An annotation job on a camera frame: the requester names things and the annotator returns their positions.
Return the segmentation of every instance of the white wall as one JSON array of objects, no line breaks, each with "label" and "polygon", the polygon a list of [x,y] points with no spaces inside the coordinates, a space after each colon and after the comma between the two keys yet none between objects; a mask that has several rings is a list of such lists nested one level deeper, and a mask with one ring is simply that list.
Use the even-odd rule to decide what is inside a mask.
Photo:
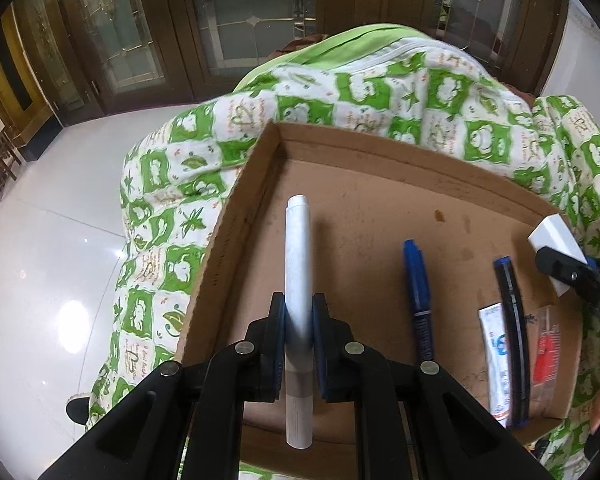
[{"label": "white wall", "polygon": [[542,95],[577,97],[600,126],[600,30],[578,0],[570,0],[562,43]]}]

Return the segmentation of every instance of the red and clear plastic package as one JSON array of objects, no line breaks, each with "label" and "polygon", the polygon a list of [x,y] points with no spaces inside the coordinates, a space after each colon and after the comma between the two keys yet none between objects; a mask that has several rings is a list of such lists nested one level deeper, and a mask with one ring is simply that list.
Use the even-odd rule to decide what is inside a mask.
[{"label": "red and clear plastic package", "polygon": [[538,413],[551,405],[554,398],[555,378],[560,361],[560,327],[552,322],[551,305],[536,312],[538,320],[538,355],[534,366],[531,386],[531,402]]}]

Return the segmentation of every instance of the white eraser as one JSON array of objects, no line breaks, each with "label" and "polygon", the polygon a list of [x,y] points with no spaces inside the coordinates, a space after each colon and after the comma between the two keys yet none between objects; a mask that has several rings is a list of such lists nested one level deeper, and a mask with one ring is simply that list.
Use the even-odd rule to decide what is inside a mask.
[{"label": "white eraser", "polygon": [[[540,225],[529,235],[528,240],[536,253],[538,249],[551,247],[555,251],[581,261],[583,264],[587,263],[587,259],[578,242],[571,234],[567,224],[564,223],[564,220],[558,214],[547,216],[542,220]],[[554,284],[554,289],[558,296],[563,295],[569,290],[569,285],[565,285],[563,282],[559,282],[553,278],[550,279]]]}]

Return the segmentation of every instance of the white tile floor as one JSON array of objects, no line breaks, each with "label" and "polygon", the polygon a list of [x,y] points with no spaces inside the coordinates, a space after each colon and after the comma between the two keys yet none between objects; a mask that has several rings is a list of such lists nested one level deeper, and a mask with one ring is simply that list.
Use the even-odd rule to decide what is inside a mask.
[{"label": "white tile floor", "polygon": [[187,107],[64,129],[0,204],[0,460],[37,478],[82,434],[64,412],[109,350],[125,153]]}]

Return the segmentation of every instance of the cardboard box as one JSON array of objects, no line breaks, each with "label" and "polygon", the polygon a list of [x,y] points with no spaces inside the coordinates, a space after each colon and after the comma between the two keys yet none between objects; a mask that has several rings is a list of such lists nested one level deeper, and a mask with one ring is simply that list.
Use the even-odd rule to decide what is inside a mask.
[{"label": "cardboard box", "polygon": [[[536,270],[526,238],[557,210],[485,170],[390,139],[307,124],[269,124],[216,225],[192,292],[178,358],[209,359],[244,338],[284,290],[284,222],[288,198],[307,196],[312,212],[314,291],[326,294],[332,317],[385,357],[414,363],[402,242],[414,238],[426,261],[436,360],[488,406],[478,310],[500,301],[493,261],[511,256],[526,314],[554,304],[561,352],[549,410],[516,437],[529,443],[569,411],[582,319],[573,294],[558,299]],[[531,362],[537,333],[528,324]],[[284,395],[245,405],[241,460],[304,478],[356,476],[352,403],[314,395],[314,444],[285,443]]]}]

